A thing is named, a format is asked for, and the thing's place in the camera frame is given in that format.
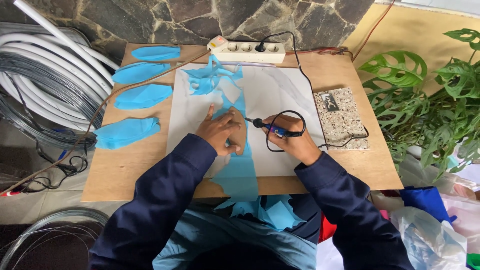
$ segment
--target stone wall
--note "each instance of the stone wall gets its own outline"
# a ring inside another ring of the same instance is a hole
[[[205,45],[216,35],[259,40],[295,33],[298,49],[337,47],[351,34],[374,0],[26,0],[59,26],[84,33],[92,46],[120,61],[125,45]],[[0,20],[34,23],[0,0]],[[289,35],[272,38],[292,48]]]

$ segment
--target plywood table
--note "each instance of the plywood table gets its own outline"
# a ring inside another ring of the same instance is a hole
[[[125,49],[122,66],[138,62],[131,51],[144,46],[156,44],[130,43]],[[187,61],[202,51],[206,46],[180,45],[180,57],[168,61],[172,66],[177,62]],[[350,87],[358,106],[363,124],[370,132],[368,150],[335,150],[329,154],[350,174],[358,177],[376,189],[400,189],[402,183],[395,171],[382,132],[361,86],[361,82],[348,56],[301,54],[300,63],[305,74],[310,78],[313,91],[327,91],[342,87]],[[207,63],[208,55],[194,61]],[[279,67],[298,68],[294,55],[288,55]],[[175,72],[169,73],[156,82],[173,86]],[[125,85],[115,84],[113,91]],[[96,149],[90,173],[82,195],[82,201],[116,201],[131,200],[135,181],[155,163],[160,161],[166,152],[168,124],[172,96],[159,104],[142,110],[119,110],[113,107],[115,97],[107,105],[103,125],[115,123],[126,118],[158,117],[161,130],[146,139],[137,141],[116,150]],[[296,176],[257,177],[259,194],[292,194],[306,193],[305,187]],[[226,197],[221,186],[204,179],[195,190],[195,198]]]

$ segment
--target hand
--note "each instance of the hand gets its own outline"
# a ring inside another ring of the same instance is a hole
[[[275,115],[272,115],[264,119],[263,123],[271,124],[274,117]],[[288,131],[301,131],[303,128],[301,119],[283,114],[275,119],[274,125]],[[267,134],[268,129],[266,127],[263,127],[262,130]],[[294,138],[279,137],[275,133],[270,132],[268,140],[285,150],[288,154],[298,158],[307,166],[314,164],[322,154],[322,151],[318,149],[306,128],[302,136]]]
[[[213,108],[212,103],[205,120],[200,124],[195,135],[207,141],[219,156],[226,156],[240,150],[240,146],[237,145],[225,146],[228,136],[241,127],[240,123],[232,121],[235,112],[228,111],[212,120]]]

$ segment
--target socket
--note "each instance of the socket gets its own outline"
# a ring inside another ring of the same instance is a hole
[[[264,43],[265,51],[259,52],[255,50],[260,42],[241,42],[229,41],[225,49],[212,51],[212,54],[219,61],[235,61],[235,62],[257,62],[280,64],[285,58],[285,48],[282,43],[266,42]]]

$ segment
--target green plant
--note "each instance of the green plant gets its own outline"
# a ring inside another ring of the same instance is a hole
[[[480,61],[471,63],[480,50],[480,33],[462,29],[444,35],[470,43],[474,51],[468,62],[452,58],[445,67],[434,71],[438,74],[435,81],[443,88],[431,96],[422,91],[427,65],[415,53],[385,52],[359,68],[377,76],[363,87],[373,90],[368,98],[397,170],[407,148],[420,146],[422,166],[439,167],[436,179],[447,169],[447,157],[457,143],[462,143],[457,156],[464,160],[450,172],[458,172],[480,158]],[[408,67],[406,57],[415,63],[414,67]]]

